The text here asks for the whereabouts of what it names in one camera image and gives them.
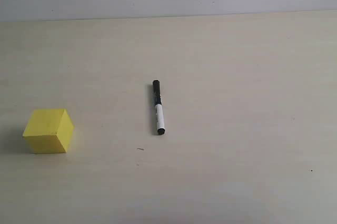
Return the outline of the black and white whiteboard marker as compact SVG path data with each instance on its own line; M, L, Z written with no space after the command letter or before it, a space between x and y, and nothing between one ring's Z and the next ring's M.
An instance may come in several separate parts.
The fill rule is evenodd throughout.
M156 110L156 129L158 135L165 134L165 123L164 123L164 114L163 106L161 101L161 92L160 92L160 81L154 80L152 82L153 95L154 95L154 107Z

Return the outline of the yellow foam cube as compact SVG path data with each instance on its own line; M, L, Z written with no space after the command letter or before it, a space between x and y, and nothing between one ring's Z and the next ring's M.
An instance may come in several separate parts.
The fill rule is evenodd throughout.
M35 154L66 153L73 130L66 109L37 109L28 120L23 138Z

